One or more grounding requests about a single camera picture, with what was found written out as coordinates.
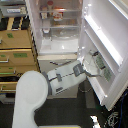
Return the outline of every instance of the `item in refrigerator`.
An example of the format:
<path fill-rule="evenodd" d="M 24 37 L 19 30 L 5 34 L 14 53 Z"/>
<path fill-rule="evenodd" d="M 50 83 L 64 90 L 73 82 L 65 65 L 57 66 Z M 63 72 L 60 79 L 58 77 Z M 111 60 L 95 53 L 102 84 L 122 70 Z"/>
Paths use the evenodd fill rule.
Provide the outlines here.
<path fill-rule="evenodd" d="M 66 30 L 62 30 L 62 31 L 60 32 L 60 35 L 61 35 L 61 36 L 65 35 L 65 34 L 66 34 Z"/>
<path fill-rule="evenodd" d="M 47 7 L 42 7 L 42 11 L 47 11 Z M 47 12 L 42 12 L 41 13 L 42 19 L 47 19 Z"/>
<path fill-rule="evenodd" d="M 60 7 L 54 7 L 55 10 L 61 10 L 63 8 L 60 8 Z M 63 12 L 54 12 L 53 13 L 53 16 L 54 16 L 54 20 L 55 21 L 61 21 L 63 20 Z"/>
<path fill-rule="evenodd" d="M 49 33 L 50 26 L 51 26 L 50 21 L 49 20 L 44 20 L 43 21 L 43 32 L 44 33 Z"/>
<path fill-rule="evenodd" d="M 43 28 L 44 33 L 49 33 L 49 31 L 50 31 L 50 28 Z"/>
<path fill-rule="evenodd" d="M 52 11 L 52 9 L 53 9 L 53 1 L 49 0 L 47 2 L 47 5 L 48 5 L 48 11 Z"/>

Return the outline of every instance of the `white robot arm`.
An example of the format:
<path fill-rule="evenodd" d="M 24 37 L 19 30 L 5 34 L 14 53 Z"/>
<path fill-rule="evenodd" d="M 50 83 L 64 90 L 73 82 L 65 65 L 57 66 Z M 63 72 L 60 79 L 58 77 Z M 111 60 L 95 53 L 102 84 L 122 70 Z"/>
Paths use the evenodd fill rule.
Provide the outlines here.
<path fill-rule="evenodd" d="M 91 55 L 84 60 L 46 73 L 26 72 L 18 81 L 12 128 L 38 128 L 34 121 L 35 110 L 43 105 L 48 95 L 58 95 L 86 79 L 86 74 L 99 75 Z"/>

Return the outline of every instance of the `floor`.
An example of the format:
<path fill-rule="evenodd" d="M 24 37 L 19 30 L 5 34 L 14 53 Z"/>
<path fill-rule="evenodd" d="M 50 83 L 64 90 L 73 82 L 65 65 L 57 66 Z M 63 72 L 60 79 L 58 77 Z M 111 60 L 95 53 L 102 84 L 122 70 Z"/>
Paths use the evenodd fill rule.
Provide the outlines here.
<path fill-rule="evenodd" d="M 85 81 L 80 85 L 81 90 L 85 90 Z M 35 122 L 38 126 L 46 125 L 79 125 L 82 128 L 93 128 L 91 115 L 97 116 L 101 128 L 106 121 L 103 107 L 99 105 L 98 99 L 93 90 L 87 92 L 90 97 L 93 93 L 94 102 L 89 104 L 86 99 L 87 94 L 78 91 L 76 99 L 49 99 L 36 111 Z M 0 103 L 0 128 L 11 128 L 13 120 L 14 105 Z"/>

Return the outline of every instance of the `white refrigerator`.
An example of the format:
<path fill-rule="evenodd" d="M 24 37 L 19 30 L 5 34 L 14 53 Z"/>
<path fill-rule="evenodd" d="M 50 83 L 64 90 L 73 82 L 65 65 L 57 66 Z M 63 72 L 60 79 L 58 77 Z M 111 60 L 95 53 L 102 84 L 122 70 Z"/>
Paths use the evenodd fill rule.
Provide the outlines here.
<path fill-rule="evenodd" d="M 26 0 L 26 6 L 39 57 L 77 54 L 82 63 L 98 51 L 103 75 L 88 79 L 111 110 L 128 86 L 127 1 Z"/>

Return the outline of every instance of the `open refrigerator door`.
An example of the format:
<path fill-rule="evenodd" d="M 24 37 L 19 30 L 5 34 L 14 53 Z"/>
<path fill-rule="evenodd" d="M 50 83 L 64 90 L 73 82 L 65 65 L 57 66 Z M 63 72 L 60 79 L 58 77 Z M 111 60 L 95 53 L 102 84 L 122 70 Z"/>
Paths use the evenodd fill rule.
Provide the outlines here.
<path fill-rule="evenodd" d="M 101 105 L 111 110 L 128 86 L 128 20 L 111 1 L 83 1 L 78 59 L 102 70 L 88 77 Z"/>

